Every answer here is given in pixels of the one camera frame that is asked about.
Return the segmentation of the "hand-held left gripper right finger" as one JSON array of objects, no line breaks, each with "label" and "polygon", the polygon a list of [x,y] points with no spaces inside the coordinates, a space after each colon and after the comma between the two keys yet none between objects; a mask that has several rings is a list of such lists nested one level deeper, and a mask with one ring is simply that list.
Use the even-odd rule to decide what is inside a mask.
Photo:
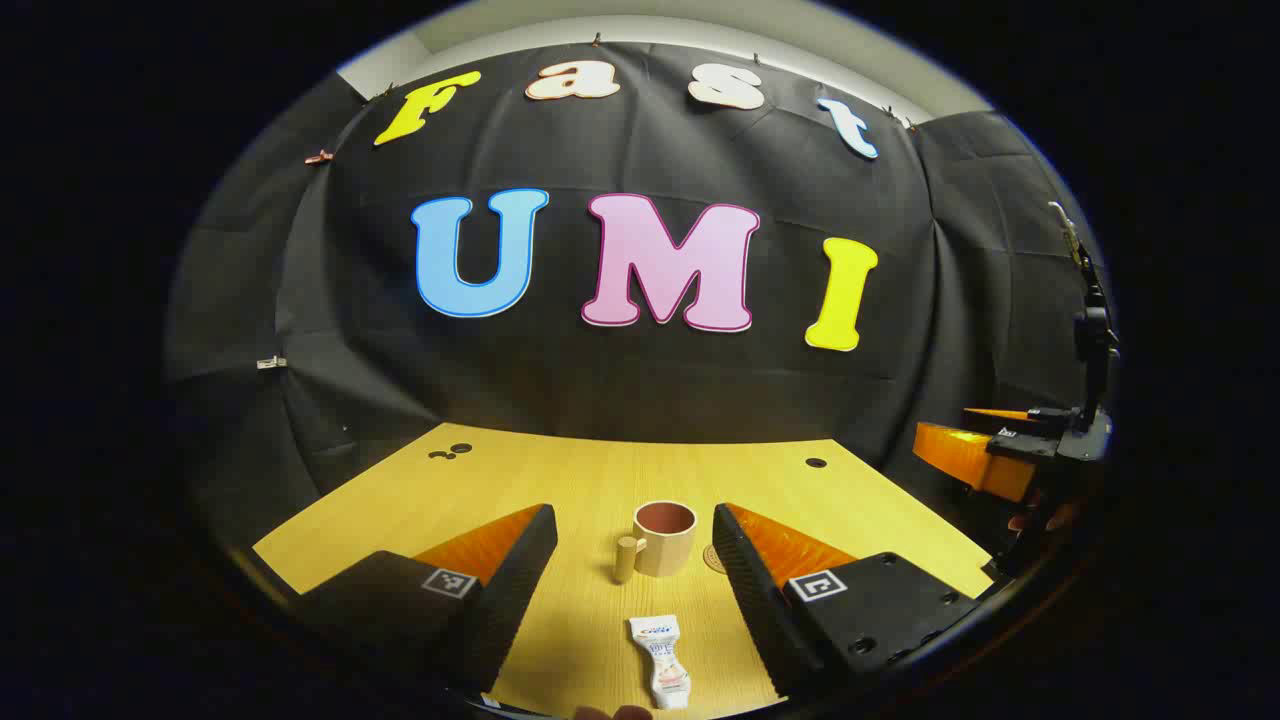
[{"label": "hand-held left gripper right finger", "polygon": [[735,503],[716,506],[713,546],[772,685],[790,700],[877,680],[977,606],[900,553],[856,559]]}]

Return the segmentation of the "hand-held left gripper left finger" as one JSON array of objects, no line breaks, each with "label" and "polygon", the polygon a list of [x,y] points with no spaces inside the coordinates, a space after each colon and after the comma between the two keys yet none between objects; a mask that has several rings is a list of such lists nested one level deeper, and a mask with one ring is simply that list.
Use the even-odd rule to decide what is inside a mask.
[{"label": "hand-held left gripper left finger", "polygon": [[535,503],[413,557],[372,551],[291,610],[396,678],[489,692],[557,544],[554,509]]}]

